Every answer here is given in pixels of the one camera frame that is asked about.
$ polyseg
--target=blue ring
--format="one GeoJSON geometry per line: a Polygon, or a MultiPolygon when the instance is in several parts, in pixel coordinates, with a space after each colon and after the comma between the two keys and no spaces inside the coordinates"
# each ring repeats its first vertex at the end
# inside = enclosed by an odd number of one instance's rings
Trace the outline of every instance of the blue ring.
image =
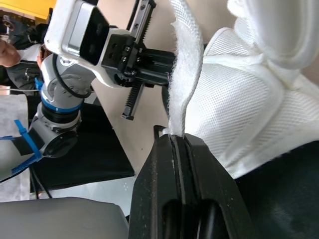
{"type": "Polygon", "coordinates": [[[73,108],[68,108],[68,109],[63,109],[63,108],[58,108],[58,107],[55,107],[53,105],[51,105],[50,103],[48,103],[42,96],[41,96],[41,99],[42,99],[42,102],[43,104],[48,107],[49,109],[51,110],[54,110],[54,111],[57,111],[57,112],[61,112],[61,113],[69,113],[69,112],[73,112],[73,111],[76,111],[78,110],[82,104],[83,104],[83,101],[82,103],[80,103],[78,106],[76,107],[73,107],[73,108]]]}

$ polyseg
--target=cable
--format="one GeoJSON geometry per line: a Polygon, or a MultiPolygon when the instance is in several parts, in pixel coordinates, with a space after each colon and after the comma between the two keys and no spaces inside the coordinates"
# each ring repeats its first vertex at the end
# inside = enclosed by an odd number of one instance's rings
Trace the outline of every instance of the cable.
{"type": "Polygon", "coordinates": [[[37,199],[39,199],[38,187],[35,184],[34,175],[33,175],[31,170],[30,170],[30,179],[31,179],[31,184],[32,184],[32,188],[34,190],[35,196],[36,196],[37,199]]]}
{"type": "Polygon", "coordinates": [[[40,188],[43,190],[43,192],[46,192],[46,194],[48,195],[49,198],[52,198],[52,195],[50,194],[49,190],[41,183],[41,181],[39,180],[38,176],[35,173],[35,170],[33,168],[33,165],[30,166],[30,171],[33,174],[36,182],[38,183],[38,185],[40,186],[40,188]]]}
{"type": "Polygon", "coordinates": [[[39,90],[0,89],[0,91],[37,92],[39,90]]]}
{"type": "Polygon", "coordinates": [[[140,0],[135,0],[134,7],[133,7],[133,10],[132,10],[132,13],[131,13],[131,17],[130,17],[128,26],[126,27],[127,31],[129,31],[131,29],[131,27],[132,27],[132,23],[134,21],[136,12],[138,10],[139,3],[140,3],[140,0]]]}
{"type": "Polygon", "coordinates": [[[71,90],[62,80],[60,73],[58,71],[58,68],[56,67],[56,61],[58,59],[58,56],[56,54],[53,54],[52,57],[52,66],[53,66],[53,72],[55,74],[55,77],[57,79],[57,81],[60,83],[60,85],[67,91],[69,92],[71,95],[73,95],[74,97],[80,98],[80,99],[85,99],[88,98],[91,95],[91,90],[88,89],[88,92],[85,93],[84,95],[82,94],[78,94],[76,92],[74,92],[73,90],[71,90]]]}

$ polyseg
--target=blue strap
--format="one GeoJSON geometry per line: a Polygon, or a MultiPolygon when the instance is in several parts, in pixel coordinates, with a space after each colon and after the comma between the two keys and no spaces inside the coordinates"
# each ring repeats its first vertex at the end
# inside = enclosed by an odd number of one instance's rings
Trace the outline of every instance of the blue strap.
{"type": "Polygon", "coordinates": [[[34,152],[34,155],[36,157],[36,161],[39,161],[42,158],[42,154],[40,153],[39,149],[36,147],[32,138],[29,136],[28,132],[26,131],[26,128],[23,127],[23,125],[21,124],[21,122],[18,119],[16,119],[14,122],[15,122],[16,126],[18,127],[20,134],[25,139],[25,141],[29,144],[32,151],[34,152]]]}
{"type": "Polygon", "coordinates": [[[14,169],[11,170],[12,175],[17,174],[18,172],[24,170],[25,168],[29,167],[31,164],[34,162],[37,162],[37,158],[34,155],[32,155],[29,159],[27,159],[25,162],[20,164],[19,166],[15,167],[14,169]]]}
{"type": "Polygon", "coordinates": [[[34,78],[34,82],[35,82],[35,88],[39,91],[41,91],[42,86],[43,86],[43,82],[38,80],[37,77],[34,78]]]}
{"type": "Polygon", "coordinates": [[[14,137],[12,136],[4,136],[4,137],[0,137],[0,140],[14,140],[14,137]]]}

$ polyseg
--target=person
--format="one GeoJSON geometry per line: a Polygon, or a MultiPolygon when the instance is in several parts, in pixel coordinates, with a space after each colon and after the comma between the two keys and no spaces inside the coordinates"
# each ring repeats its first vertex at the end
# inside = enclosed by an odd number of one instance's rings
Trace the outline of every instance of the person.
{"type": "Polygon", "coordinates": [[[47,28],[47,24],[38,24],[15,35],[10,43],[0,40],[0,66],[5,67],[9,79],[18,89],[35,89],[34,79],[29,79],[25,72],[30,68],[40,72],[41,63],[49,54],[41,49],[47,28]]]}

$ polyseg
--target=black cable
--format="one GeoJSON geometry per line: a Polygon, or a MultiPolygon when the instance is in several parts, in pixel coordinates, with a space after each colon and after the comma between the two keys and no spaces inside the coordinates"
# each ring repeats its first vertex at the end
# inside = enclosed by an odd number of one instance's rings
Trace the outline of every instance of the black cable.
{"type": "Polygon", "coordinates": [[[129,31],[131,29],[131,27],[132,27],[132,23],[134,21],[136,12],[138,10],[139,3],[140,3],[140,0],[135,0],[134,7],[133,7],[133,10],[132,10],[132,13],[131,13],[131,17],[130,17],[128,26],[126,27],[127,31],[129,31]]]}
{"type": "Polygon", "coordinates": [[[46,192],[46,194],[48,195],[49,198],[52,198],[52,195],[50,194],[49,190],[41,183],[41,181],[39,180],[33,165],[30,166],[30,171],[33,174],[35,181],[38,183],[38,185],[40,186],[40,188],[43,190],[43,192],[46,192]]]}
{"type": "Polygon", "coordinates": [[[38,187],[35,184],[35,178],[34,178],[33,172],[31,170],[30,170],[30,179],[31,179],[31,184],[32,184],[32,188],[34,190],[35,196],[37,199],[39,199],[38,187]]]}
{"type": "Polygon", "coordinates": [[[78,94],[76,92],[74,92],[73,90],[71,90],[62,80],[60,73],[58,71],[58,68],[56,67],[56,61],[58,59],[58,56],[56,54],[53,54],[53,58],[52,58],[52,66],[53,66],[53,72],[55,74],[55,77],[57,79],[57,81],[60,83],[60,85],[67,91],[69,92],[71,95],[80,98],[80,99],[85,99],[88,98],[91,95],[91,90],[88,88],[88,92],[85,93],[84,95],[82,94],[78,94]]]}

